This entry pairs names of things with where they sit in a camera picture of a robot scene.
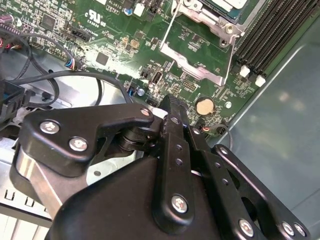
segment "gray metal surface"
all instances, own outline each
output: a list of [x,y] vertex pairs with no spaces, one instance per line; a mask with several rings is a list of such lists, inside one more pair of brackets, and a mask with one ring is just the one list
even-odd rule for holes
[[320,238],[319,29],[320,18],[231,131],[234,154],[307,226],[312,239]]

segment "motherboard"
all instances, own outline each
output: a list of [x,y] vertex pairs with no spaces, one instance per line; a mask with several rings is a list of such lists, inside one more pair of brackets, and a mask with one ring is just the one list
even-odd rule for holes
[[[190,123],[215,135],[210,127],[228,125],[265,84],[318,17],[319,2],[0,0],[0,27],[56,40],[75,71],[115,77],[138,102],[157,107],[167,94],[179,97]],[[28,40],[67,61],[51,42]]]

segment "black cable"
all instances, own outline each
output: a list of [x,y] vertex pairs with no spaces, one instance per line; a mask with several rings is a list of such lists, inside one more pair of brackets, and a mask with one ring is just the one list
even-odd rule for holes
[[[32,53],[31,53],[31,63],[33,64],[35,69],[37,69],[41,74],[43,74],[43,75],[47,74],[47,71],[36,61],[36,59],[34,58]],[[31,108],[46,108],[57,101],[57,99],[60,96],[59,85],[54,78],[48,78],[48,82],[50,83],[50,85],[53,89],[53,99],[49,102],[46,102],[46,103],[29,102],[26,106],[31,107]]]
[[102,100],[103,90],[102,90],[102,82],[100,79],[96,78],[96,84],[98,85],[98,97],[95,102],[95,106],[99,106]]
[[[30,62],[31,62],[31,47],[28,44],[28,42],[26,40],[23,39],[23,37],[34,37],[34,38],[42,38],[45,39],[53,44],[55,44],[56,46],[58,46],[62,51],[65,52],[65,54],[67,55],[68,58],[70,58],[71,60],[74,59],[74,57],[72,56],[72,54],[64,48],[64,46],[62,46],[59,42],[57,42],[56,40],[45,36],[45,35],[41,35],[41,34],[37,34],[37,33],[22,33],[22,34],[17,34],[14,32],[11,32],[7,29],[4,29],[3,27],[0,27],[0,32],[8,34],[10,36],[12,36],[11,38],[7,39],[6,41],[3,42],[3,46],[0,48],[0,61],[1,61],[1,54],[4,52],[5,47],[7,46],[7,44],[12,43],[14,40],[18,39],[20,42],[22,42],[26,47],[26,52],[27,52],[27,60],[21,70],[21,72],[19,73],[19,75],[15,78],[19,79],[21,78],[27,71],[27,69],[29,68]],[[0,67],[0,79],[3,80],[4,77],[2,76],[2,69]]]
[[41,34],[37,34],[37,33],[22,33],[19,35],[20,37],[34,37],[34,38],[41,38],[41,39],[45,39],[53,44],[55,44],[57,47],[59,47],[62,51],[65,52],[65,54],[67,55],[67,57],[69,59],[73,59],[74,57],[72,56],[72,54],[64,48],[64,46],[62,46],[59,42],[57,42],[56,40],[46,36],[46,35],[41,35]]
[[231,134],[231,131],[229,128],[224,124],[216,124],[210,127],[211,130],[216,130],[217,128],[223,128],[226,130],[226,132],[229,134],[229,149],[232,150],[232,147],[234,146],[234,138]]
[[86,71],[72,71],[72,70],[65,70],[65,71],[57,71],[53,73],[49,73],[46,75],[41,75],[41,76],[34,76],[34,77],[28,77],[28,78],[23,78],[23,79],[15,79],[10,81],[13,84],[17,85],[23,85],[23,84],[30,84],[30,83],[35,83],[39,82],[42,80],[46,79],[51,79],[51,78],[59,78],[59,77],[65,77],[65,76],[82,76],[82,77],[91,77],[91,78],[96,78],[100,79],[102,81],[105,81],[107,83],[110,83],[116,87],[118,87],[123,94],[124,100],[126,103],[132,103],[132,99],[127,93],[125,87],[121,84],[120,81],[116,80],[113,77],[103,75],[100,73],[95,73],[95,72],[86,72]]
[[[3,45],[2,45],[2,47],[0,47],[0,61],[1,61],[2,53],[3,53],[4,50],[5,50],[5,47],[6,47],[9,43],[13,42],[14,40],[18,39],[20,42],[22,42],[22,43],[26,46],[27,60],[26,60],[26,62],[25,62],[25,64],[24,64],[21,72],[20,72],[20,73],[18,74],[18,76],[15,78],[15,79],[19,79],[19,78],[21,78],[21,77],[26,73],[26,71],[27,71],[27,69],[28,69],[28,67],[29,67],[29,65],[30,65],[31,57],[32,57],[32,56],[31,56],[31,52],[32,52],[32,51],[31,51],[31,47],[30,47],[30,45],[27,43],[27,41],[24,40],[24,39],[23,39],[22,37],[20,37],[19,35],[16,35],[16,34],[8,31],[8,30],[6,30],[6,29],[3,29],[3,28],[0,28],[0,32],[12,36],[12,37],[10,37],[8,40],[3,41]],[[4,78],[3,75],[2,75],[2,73],[3,73],[4,71],[3,71],[3,69],[2,69],[1,66],[2,66],[2,65],[0,65],[0,79],[3,80],[3,79],[5,79],[5,78]]]

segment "silver screw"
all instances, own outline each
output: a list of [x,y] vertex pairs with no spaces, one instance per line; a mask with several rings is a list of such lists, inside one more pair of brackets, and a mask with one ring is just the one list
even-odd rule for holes
[[307,235],[306,232],[304,231],[304,229],[300,225],[295,223],[294,227],[302,236],[305,237]]
[[181,214],[184,214],[188,210],[186,200],[181,196],[174,195],[171,199],[171,204],[173,208]]
[[287,222],[283,221],[282,222],[282,226],[283,226],[283,228],[284,228],[284,230],[285,230],[285,232],[287,234],[289,234],[290,236],[294,236],[295,235],[294,230],[292,229],[292,227]]
[[232,107],[232,102],[227,101],[224,106],[225,108],[230,109]]
[[220,150],[223,154],[228,154],[228,151],[224,147],[220,147]]
[[249,236],[250,238],[254,236],[254,229],[247,220],[241,219],[239,221],[239,226],[245,235]]
[[57,132],[59,132],[60,127],[53,121],[44,121],[40,124],[40,129],[46,134],[56,134]]
[[234,32],[234,29],[233,29],[233,27],[231,25],[229,25],[229,26],[225,27],[225,32],[227,34],[232,34]]
[[136,94],[138,94],[138,96],[142,97],[143,95],[145,95],[146,91],[143,88],[139,88],[136,91]]
[[146,109],[141,109],[141,113],[145,116],[150,116],[150,113]]
[[69,146],[72,150],[77,152],[83,152],[88,148],[87,142],[81,137],[72,138],[69,141]]
[[174,122],[175,124],[179,124],[179,120],[176,117],[172,117],[171,121]]
[[193,129],[193,132],[194,132],[195,134],[200,134],[200,131],[199,131],[198,129],[196,129],[196,128]]

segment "green circuit board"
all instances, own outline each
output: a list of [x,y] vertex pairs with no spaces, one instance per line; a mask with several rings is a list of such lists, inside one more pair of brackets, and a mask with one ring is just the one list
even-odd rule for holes
[[[125,0],[0,0],[0,11],[13,15],[12,27],[25,33],[49,36],[68,49],[85,66],[83,71],[98,71],[116,77],[129,89],[138,101],[160,103],[166,94],[173,94],[188,105],[192,125],[199,118],[207,126],[229,123],[252,95],[259,89],[254,82],[229,71],[225,86],[218,86],[208,79],[197,80],[170,57],[159,50],[159,45],[172,19],[172,1],[164,0],[152,21],[142,16],[124,13]],[[257,0],[248,4],[252,10]],[[261,11],[267,6],[266,0]],[[83,40],[70,34],[70,29],[85,33]],[[66,62],[65,54],[53,44],[39,38],[31,39],[31,45],[47,51]],[[190,65],[226,76],[231,47],[222,48],[219,37],[209,28],[190,18],[178,16],[170,29],[166,42],[188,59]],[[149,82],[161,73],[156,86]],[[139,96],[137,90],[143,89]],[[214,113],[200,116],[195,103],[200,97],[214,101]]]

